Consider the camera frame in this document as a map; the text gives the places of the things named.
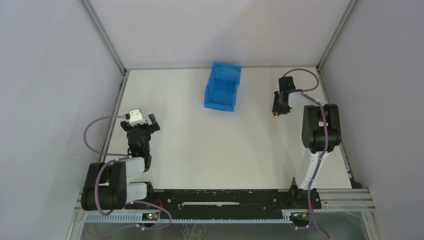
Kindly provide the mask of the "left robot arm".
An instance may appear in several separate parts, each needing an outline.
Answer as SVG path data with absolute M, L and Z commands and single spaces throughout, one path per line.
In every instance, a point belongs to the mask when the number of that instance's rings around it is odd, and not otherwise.
M 148 197 L 152 190 L 150 182 L 129 181 L 131 176 L 147 172 L 151 167 L 150 141 L 152 134 L 161 128 L 154 114 L 148 117 L 150 122 L 137 109 L 120 116 L 127 153 L 117 153 L 117 159 L 89 165 L 80 200 L 83 210 L 107 216 L 113 210 L 123 209 L 127 203 Z

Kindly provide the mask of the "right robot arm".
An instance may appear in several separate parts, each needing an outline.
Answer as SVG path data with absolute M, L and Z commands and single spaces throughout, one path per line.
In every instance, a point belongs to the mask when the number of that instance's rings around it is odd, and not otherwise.
M 307 95 L 305 90 L 297 89 L 291 76 L 280 77 L 278 86 L 279 90 L 274 92 L 273 115 L 287 115 L 293 109 L 303 112 L 301 142 L 305 152 L 289 193 L 294 200 L 312 197 L 325 159 L 342 141 L 339 107 L 323 104 Z

